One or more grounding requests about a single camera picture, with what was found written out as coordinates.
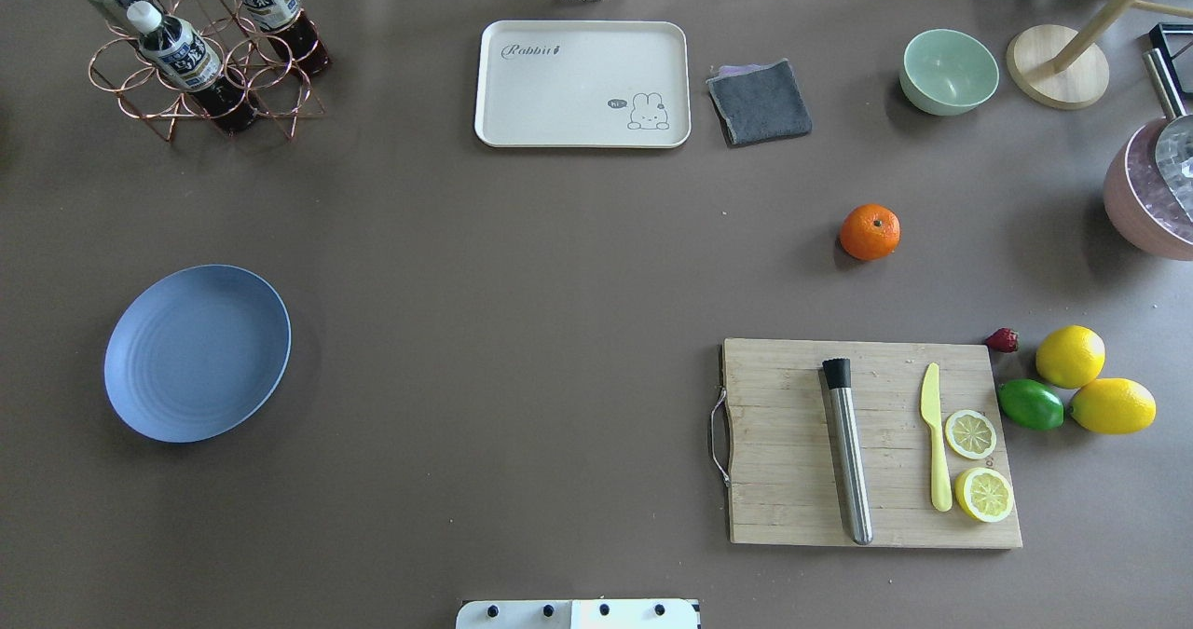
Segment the green lime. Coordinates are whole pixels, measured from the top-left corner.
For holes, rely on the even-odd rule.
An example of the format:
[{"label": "green lime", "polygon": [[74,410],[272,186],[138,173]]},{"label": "green lime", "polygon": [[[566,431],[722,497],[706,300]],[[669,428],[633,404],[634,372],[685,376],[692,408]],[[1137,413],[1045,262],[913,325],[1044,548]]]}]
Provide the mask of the green lime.
[{"label": "green lime", "polygon": [[1064,406],[1034,380],[1012,380],[999,388],[999,407],[1019,426],[1047,431],[1064,423]]}]

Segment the gray cloth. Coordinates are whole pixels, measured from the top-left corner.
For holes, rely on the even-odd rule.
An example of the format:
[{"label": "gray cloth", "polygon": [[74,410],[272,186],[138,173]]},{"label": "gray cloth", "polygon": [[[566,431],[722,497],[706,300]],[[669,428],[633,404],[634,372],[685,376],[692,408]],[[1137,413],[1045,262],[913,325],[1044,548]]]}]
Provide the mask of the gray cloth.
[{"label": "gray cloth", "polygon": [[731,144],[805,135],[812,118],[786,58],[769,66],[722,67],[707,81]]}]

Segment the pink pot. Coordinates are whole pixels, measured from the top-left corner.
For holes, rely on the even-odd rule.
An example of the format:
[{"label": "pink pot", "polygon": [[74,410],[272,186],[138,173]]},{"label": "pink pot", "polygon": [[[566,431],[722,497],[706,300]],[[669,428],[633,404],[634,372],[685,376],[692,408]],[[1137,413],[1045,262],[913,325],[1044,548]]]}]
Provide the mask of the pink pot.
[{"label": "pink pot", "polygon": [[1102,201],[1114,228],[1136,247],[1167,259],[1193,261],[1193,222],[1164,184],[1155,146],[1167,119],[1138,129],[1106,172]]}]

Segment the yellow knife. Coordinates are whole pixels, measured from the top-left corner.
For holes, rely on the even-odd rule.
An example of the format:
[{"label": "yellow knife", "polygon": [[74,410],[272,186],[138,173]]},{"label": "yellow knife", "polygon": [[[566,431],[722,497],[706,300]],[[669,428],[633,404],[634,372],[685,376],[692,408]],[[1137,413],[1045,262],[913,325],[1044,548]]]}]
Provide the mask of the yellow knife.
[{"label": "yellow knife", "polygon": [[920,390],[920,417],[928,425],[932,438],[932,506],[941,512],[953,507],[948,488],[948,463],[945,461],[945,434],[940,426],[940,366],[928,364]]}]

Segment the wooden cutting board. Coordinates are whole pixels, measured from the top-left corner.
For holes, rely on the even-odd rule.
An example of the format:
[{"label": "wooden cutting board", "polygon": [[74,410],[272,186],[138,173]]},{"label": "wooden cutting board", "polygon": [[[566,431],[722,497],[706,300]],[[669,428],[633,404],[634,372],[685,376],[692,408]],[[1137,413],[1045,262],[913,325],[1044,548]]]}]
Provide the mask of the wooden cutting board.
[{"label": "wooden cutting board", "polygon": [[953,501],[932,507],[928,426],[920,384],[940,364],[941,418],[983,413],[997,433],[985,460],[948,449],[950,482],[975,465],[1014,485],[988,350],[983,345],[728,339],[722,352],[729,417],[729,539],[734,543],[859,547],[847,535],[834,471],[821,363],[846,357],[863,448],[874,539],[867,548],[1021,548],[1018,507],[979,523]]}]

